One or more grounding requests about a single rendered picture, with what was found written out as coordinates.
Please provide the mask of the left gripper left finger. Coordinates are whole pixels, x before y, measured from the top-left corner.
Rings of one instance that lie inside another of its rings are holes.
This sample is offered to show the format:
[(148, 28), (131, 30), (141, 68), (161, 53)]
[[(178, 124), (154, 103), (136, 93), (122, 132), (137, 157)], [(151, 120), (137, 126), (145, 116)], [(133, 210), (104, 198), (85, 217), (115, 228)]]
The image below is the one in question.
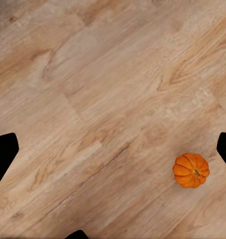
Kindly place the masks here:
[(0, 136), (0, 181), (19, 151), (14, 132)]

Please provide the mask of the pumpkin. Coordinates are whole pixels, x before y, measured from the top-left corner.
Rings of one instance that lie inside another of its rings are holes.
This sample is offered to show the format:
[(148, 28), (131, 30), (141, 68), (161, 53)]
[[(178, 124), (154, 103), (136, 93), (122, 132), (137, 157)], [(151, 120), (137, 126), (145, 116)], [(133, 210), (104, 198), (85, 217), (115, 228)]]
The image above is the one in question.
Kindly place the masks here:
[(197, 153), (185, 153), (176, 158), (173, 166), (175, 181), (184, 189), (195, 189), (209, 176), (208, 163)]

